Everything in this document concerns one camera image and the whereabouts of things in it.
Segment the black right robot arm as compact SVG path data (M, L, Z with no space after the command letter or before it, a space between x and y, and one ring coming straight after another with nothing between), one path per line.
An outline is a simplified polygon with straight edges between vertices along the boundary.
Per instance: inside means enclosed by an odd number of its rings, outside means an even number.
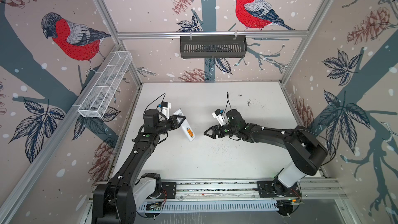
M275 129L262 127L255 123L246 123L239 111L232 109L226 113L216 110L213 117L219 121L204 131L212 139L235 136L238 141L264 143L286 149L291 162L284 167L272 182L273 192L284 197L302 178L314 176L328 156L328 150L317 137L305 127L299 125L294 129Z

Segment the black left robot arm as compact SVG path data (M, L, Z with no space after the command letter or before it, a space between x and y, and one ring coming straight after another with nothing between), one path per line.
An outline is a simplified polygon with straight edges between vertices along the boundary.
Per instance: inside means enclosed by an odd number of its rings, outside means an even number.
M164 120L157 109L146 110L143 125L134 140L133 149L108 183L97 186L93 193L92 223L132 224L137 208L149 196L159 196L162 182L159 174L149 173L138 178L145 162L162 142L161 135L181 127L186 117L172 115Z

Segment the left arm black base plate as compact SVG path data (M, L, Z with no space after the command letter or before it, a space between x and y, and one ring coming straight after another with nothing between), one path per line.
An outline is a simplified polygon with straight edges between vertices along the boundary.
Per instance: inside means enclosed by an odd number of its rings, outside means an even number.
M154 193L147 197L148 200L169 200L176 198L177 183L176 182L163 182L159 193Z

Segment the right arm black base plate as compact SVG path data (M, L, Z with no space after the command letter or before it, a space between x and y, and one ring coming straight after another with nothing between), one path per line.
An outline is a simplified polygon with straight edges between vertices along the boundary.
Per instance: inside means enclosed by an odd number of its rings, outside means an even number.
M257 181L256 184L256 191L259 193L260 198L300 198L302 196L297 183L291 188L270 180Z

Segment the orange AAA battery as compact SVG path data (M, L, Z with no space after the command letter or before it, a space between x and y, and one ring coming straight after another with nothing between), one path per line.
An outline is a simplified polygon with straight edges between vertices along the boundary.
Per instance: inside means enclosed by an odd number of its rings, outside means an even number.
M194 139L194 133L192 132L192 130L190 128L187 129L187 133L191 139Z

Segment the white remote control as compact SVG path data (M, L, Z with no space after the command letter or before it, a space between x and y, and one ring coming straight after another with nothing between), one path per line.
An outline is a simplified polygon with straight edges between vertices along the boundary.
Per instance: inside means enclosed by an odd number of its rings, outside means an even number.
M178 110L174 113L174 115L183 115L183 116L185 116L185 114L182 112L181 109L178 109ZM190 128L190 129L192 130L192 132L194 133L194 130L191 128L190 124L188 123L187 117L186 117L185 121L183 122L183 124L180 126L180 128L182 129L184 135L187 137L187 139L188 139L190 142L192 142L192 141L195 139L196 136L194 136L194 139L191 139L190 136L189 136L188 133L187 133L187 129L188 129L188 128Z

